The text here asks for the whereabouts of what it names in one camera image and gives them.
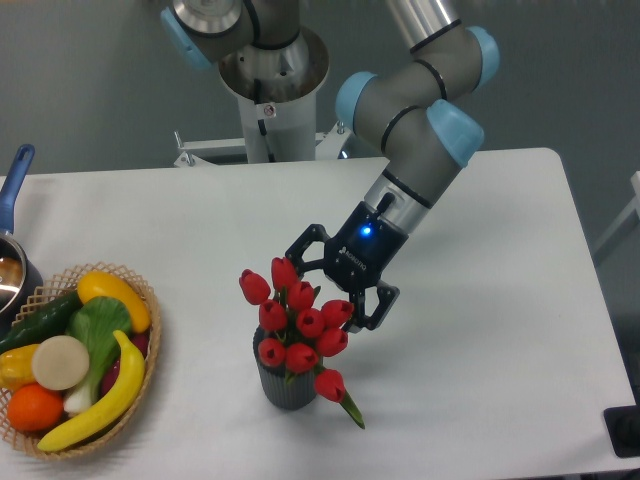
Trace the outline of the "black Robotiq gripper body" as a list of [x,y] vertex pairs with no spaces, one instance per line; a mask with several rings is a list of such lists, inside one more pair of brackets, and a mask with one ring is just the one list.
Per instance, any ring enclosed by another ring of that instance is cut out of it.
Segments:
[[407,241],[396,228],[361,201],[338,233],[324,244],[324,274],[341,290],[354,293],[375,286]]

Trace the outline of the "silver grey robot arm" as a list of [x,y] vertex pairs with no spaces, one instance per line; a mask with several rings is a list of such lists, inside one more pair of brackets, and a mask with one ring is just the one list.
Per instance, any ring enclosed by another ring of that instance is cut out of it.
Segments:
[[[495,40],[465,27],[448,1],[388,5],[411,60],[394,75],[350,76],[335,101],[340,126],[376,148],[386,168],[344,225],[308,227],[287,250],[298,273],[322,271],[353,304],[349,332],[376,329],[398,297],[381,276],[481,146],[482,128],[456,100],[489,81]],[[195,69],[216,68],[236,97],[252,163],[315,160],[316,94],[328,51],[296,1],[173,1],[161,22]]]

